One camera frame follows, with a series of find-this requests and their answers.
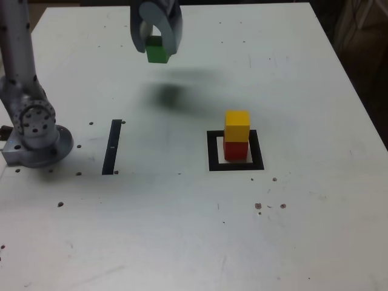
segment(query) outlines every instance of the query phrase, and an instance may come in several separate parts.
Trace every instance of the stacked blocks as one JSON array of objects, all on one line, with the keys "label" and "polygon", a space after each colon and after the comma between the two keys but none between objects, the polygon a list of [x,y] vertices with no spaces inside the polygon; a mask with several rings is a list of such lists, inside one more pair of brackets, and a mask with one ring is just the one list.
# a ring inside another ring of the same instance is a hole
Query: stacked blocks
[{"label": "stacked blocks", "polygon": [[225,160],[239,161],[247,159],[249,130],[248,111],[226,111],[224,129]]},{"label": "stacked blocks", "polygon": [[169,61],[170,56],[163,47],[161,36],[149,36],[145,44],[148,62],[166,64]]}]

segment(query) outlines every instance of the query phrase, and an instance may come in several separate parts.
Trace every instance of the gray robot arm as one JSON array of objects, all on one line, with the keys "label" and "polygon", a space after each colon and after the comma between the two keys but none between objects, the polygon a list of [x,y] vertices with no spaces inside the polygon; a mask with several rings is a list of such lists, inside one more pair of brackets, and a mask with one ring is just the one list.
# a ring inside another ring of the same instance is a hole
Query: gray robot arm
[{"label": "gray robot arm", "polygon": [[[136,0],[131,8],[130,31],[139,52],[153,25],[162,33],[169,55],[177,52],[182,15],[175,0]],[[65,158],[73,147],[71,133],[56,125],[55,110],[35,72],[27,0],[0,0],[0,47],[5,76],[0,100],[14,129],[2,154],[8,165],[44,167]]]}]

